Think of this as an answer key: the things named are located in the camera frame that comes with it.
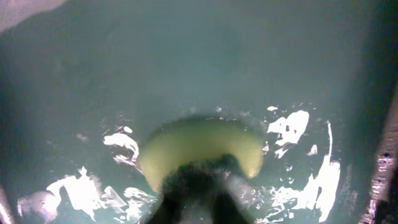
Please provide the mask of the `yellow green sponge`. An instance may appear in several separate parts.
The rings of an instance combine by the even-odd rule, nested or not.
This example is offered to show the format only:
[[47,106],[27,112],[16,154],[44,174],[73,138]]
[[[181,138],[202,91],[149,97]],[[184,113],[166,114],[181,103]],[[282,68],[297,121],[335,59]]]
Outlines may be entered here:
[[186,165],[231,156],[251,179],[263,165],[262,136],[239,120],[186,117],[164,124],[144,142],[137,161],[150,188],[160,192],[168,178]]

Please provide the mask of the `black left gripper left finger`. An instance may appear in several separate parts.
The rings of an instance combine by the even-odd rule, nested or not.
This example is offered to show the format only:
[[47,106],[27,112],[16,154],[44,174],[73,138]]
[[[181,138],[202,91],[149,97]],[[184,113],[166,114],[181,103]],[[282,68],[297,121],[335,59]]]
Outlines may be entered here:
[[194,166],[181,166],[160,185],[160,202],[147,224],[212,223],[215,175]]

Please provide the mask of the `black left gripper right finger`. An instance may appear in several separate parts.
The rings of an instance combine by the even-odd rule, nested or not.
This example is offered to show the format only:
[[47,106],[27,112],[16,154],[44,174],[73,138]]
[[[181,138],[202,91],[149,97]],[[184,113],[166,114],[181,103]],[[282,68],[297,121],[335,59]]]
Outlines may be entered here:
[[249,189],[248,180],[232,155],[222,156],[215,162],[216,195],[211,209],[215,224],[250,224],[252,216],[240,198]]

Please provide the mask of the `dark green water tray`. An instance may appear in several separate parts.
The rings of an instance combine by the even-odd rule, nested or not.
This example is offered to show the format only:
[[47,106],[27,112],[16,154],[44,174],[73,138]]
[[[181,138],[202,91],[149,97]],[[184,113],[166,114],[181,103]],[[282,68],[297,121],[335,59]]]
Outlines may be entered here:
[[1,2],[2,223],[146,223],[192,116],[261,134],[252,223],[396,223],[397,2]]

